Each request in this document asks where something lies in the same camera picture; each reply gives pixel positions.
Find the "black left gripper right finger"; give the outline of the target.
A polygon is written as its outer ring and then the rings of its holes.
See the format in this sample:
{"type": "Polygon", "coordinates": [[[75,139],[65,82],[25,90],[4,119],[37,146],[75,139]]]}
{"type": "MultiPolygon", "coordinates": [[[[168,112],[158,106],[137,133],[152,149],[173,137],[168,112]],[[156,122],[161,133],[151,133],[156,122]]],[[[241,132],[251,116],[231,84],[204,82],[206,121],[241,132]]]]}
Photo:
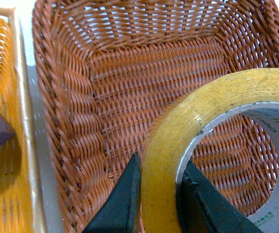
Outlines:
{"type": "Polygon", "coordinates": [[[176,196],[178,219],[184,233],[260,233],[189,161],[176,196]]]}

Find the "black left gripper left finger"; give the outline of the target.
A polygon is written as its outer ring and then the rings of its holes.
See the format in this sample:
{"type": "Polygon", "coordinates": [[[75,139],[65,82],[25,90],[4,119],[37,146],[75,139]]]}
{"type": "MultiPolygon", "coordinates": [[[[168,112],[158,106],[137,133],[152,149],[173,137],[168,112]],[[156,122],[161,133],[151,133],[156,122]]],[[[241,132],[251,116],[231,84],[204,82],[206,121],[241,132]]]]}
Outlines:
{"type": "Polygon", "coordinates": [[[84,233],[138,233],[140,231],[140,156],[131,156],[104,205],[83,229],[84,233]]]}

